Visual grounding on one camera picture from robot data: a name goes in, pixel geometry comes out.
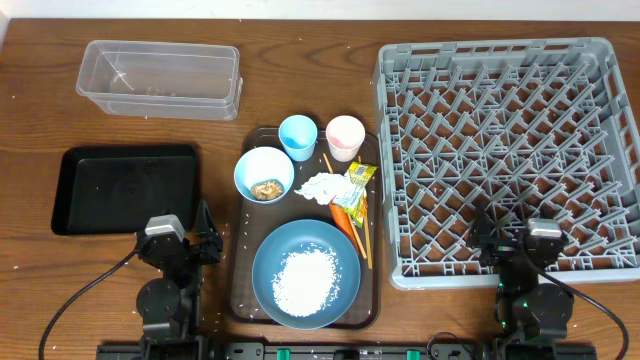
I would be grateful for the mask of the brown mushroom scrap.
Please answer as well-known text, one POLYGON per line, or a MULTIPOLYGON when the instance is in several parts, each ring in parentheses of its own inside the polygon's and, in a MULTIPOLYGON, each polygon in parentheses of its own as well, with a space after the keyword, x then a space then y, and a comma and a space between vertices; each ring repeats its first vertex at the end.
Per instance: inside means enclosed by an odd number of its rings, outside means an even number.
POLYGON ((277 180, 265 180, 252 185, 250 194, 257 201, 271 201, 284 194, 284 187, 277 180))

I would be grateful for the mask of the light blue bowl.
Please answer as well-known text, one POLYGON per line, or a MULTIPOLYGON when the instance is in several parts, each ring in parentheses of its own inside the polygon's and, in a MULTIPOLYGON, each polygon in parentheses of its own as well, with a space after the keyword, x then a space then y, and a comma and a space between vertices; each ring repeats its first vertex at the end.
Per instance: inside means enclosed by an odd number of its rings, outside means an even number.
POLYGON ((291 159, 274 147, 257 147, 241 156, 234 169, 234 183, 238 192, 247 200, 258 204, 272 204, 281 200, 293 185, 295 177, 291 159), (284 187, 284 194, 271 201, 257 201, 251 194, 252 185, 265 180, 277 180, 284 187))

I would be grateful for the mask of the dark blue plate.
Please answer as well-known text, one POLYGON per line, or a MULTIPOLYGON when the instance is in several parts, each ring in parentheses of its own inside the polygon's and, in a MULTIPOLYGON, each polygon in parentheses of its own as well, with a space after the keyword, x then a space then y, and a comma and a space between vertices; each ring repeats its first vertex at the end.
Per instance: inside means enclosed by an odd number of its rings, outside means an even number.
POLYGON ((319 220, 302 219, 286 223, 271 232, 256 252, 252 266, 252 287, 259 306, 277 323, 297 329, 315 330, 333 324, 346 314, 359 292, 362 270, 356 250, 336 227, 319 220), (324 310, 297 318, 281 311, 273 297, 273 277, 282 269, 284 253, 315 244, 332 248, 339 261, 340 290, 324 310))

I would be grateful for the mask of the white rice pile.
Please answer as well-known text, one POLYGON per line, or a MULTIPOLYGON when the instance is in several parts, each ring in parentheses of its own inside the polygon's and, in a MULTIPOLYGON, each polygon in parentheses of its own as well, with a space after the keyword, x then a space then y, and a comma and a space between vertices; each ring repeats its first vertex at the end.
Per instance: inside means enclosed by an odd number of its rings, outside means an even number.
POLYGON ((287 315, 302 318, 329 307, 338 297, 341 276, 332 248, 315 244, 284 253, 282 269, 273 277, 273 297, 287 315))

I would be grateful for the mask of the light blue cup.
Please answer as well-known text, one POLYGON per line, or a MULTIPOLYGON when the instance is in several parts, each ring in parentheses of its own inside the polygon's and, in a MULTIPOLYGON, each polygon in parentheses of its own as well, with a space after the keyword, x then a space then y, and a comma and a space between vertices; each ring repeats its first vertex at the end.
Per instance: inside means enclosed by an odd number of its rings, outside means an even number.
POLYGON ((278 129, 278 137, 285 152, 296 162, 304 162, 312 157, 317 136, 316 124, 305 115, 287 117, 278 129))

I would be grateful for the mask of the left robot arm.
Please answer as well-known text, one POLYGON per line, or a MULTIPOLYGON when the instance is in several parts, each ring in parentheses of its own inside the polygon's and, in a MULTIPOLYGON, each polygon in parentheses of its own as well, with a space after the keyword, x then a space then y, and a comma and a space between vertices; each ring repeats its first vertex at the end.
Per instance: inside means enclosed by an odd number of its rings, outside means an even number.
POLYGON ((206 201, 199 203, 193 225, 199 238, 192 244, 179 218, 151 218, 136 233, 135 250, 162 274, 139 291, 136 307, 143 319, 144 359, 213 359, 215 345, 200 335, 203 267, 221 261, 223 241, 206 201))

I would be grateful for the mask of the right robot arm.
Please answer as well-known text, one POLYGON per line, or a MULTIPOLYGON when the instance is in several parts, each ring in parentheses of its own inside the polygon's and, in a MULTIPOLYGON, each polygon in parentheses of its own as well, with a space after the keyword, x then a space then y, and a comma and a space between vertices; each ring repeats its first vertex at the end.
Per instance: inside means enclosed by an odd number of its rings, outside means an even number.
POLYGON ((482 350, 484 359, 557 359, 555 343, 567 336, 574 296, 540 272, 558 260, 568 242, 557 221, 530 218, 511 237, 498 234, 485 207, 475 210, 467 246, 479 264, 498 272, 494 316, 504 334, 482 350))

